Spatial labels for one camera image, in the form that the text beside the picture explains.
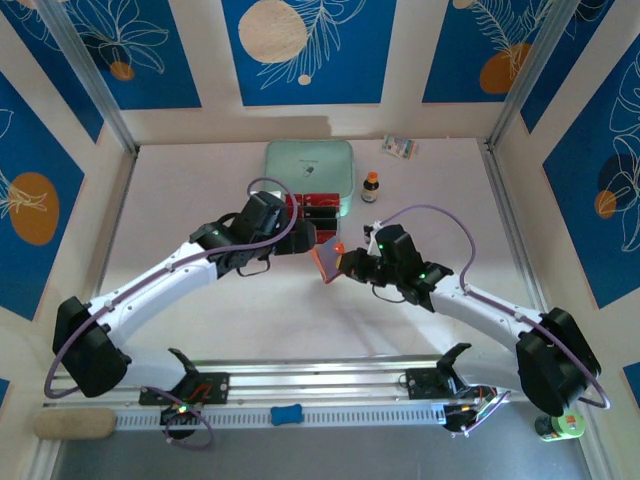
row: mint green box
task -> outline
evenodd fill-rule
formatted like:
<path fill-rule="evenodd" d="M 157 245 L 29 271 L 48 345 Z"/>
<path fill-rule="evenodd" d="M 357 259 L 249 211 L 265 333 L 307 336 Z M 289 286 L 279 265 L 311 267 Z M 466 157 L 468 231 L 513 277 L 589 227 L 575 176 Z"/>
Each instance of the mint green box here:
<path fill-rule="evenodd" d="M 338 193 L 340 216 L 351 208 L 355 190 L 353 148 L 345 140 L 274 140 L 267 145 L 264 174 L 293 193 Z M 282 191 L 265 182 L 265 190 Z"/>

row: small glass bottle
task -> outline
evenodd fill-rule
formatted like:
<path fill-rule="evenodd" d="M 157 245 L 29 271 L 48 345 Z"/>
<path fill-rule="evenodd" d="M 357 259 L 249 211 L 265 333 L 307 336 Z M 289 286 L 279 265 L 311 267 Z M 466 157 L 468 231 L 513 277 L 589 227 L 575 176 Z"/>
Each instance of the small glass bottle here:
<path fill-rule="evenodd" d="M 373 203 L 378 198 L 378 188 L 380 188 L 380 184 L 378 183 L 378 174 L 376 172 L 369 172 L 367 175 L 367 179 L 362 184 L 362 200 L 367 203 Z"/>

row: blue sponge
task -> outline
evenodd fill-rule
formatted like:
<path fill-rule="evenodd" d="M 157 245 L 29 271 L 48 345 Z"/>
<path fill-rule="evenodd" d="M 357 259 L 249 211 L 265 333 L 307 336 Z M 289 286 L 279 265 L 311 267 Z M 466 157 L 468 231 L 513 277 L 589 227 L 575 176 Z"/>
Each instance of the blue sponge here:
<path fill-rule="evenodd" d="M 271 423 L 276 427 L 285 423 L 302 423 L 303 420 L 302 405 L 299 403 L 290 407 L 271 408 Z"/>

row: beige sponge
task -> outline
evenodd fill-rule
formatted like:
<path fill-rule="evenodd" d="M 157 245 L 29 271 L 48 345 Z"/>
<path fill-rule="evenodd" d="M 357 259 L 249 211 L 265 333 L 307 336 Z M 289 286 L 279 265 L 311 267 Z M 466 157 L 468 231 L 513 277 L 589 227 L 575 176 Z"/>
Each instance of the beige sponge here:
<path fill-rule="evenodd" d="M 108 408 L 65 408 L 39 413 L 33 431 L 43 440 L 93 440 L 108 437 L 115 426 Z"/>

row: white floor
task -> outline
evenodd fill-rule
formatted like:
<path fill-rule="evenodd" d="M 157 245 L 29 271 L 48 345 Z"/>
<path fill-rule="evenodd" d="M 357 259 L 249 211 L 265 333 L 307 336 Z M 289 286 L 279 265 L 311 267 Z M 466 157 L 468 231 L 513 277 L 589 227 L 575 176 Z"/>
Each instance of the white floor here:
<path fill-rule="evenodd" d="M 374 204 L 354 195 L 341 227 L 348 249 L 362 245 L 364 224 L 408 205 L 433 203 L 458 215 L 476 238 L 478 260 L 469 281 L 528 305 L 475 139 L 421 140 L 418 156 L 409 161 L 381 153 L 378 140 L 351 143 L 358 191 L 369 170 L 379 173 L 381 187 Z M 265 145 L 142 147 L 102 292 L 166 258 L 201 224 L 242 208 L 244 186 L 263 171 Z M 465 264 L 467 240 L 446 217 L 417 211 L 399 223 L 425 260 L 457 272 Z M 460 322 L 382 302 L 369 287 L 347 278 L 326 286 L 308 254 L 274 258 L 271 271 L 254 278 L 228 274 L 172 305 L 131 340 L 177 347 L 192 359 L 428 354 L 460 341 L 502 348 Z"/>

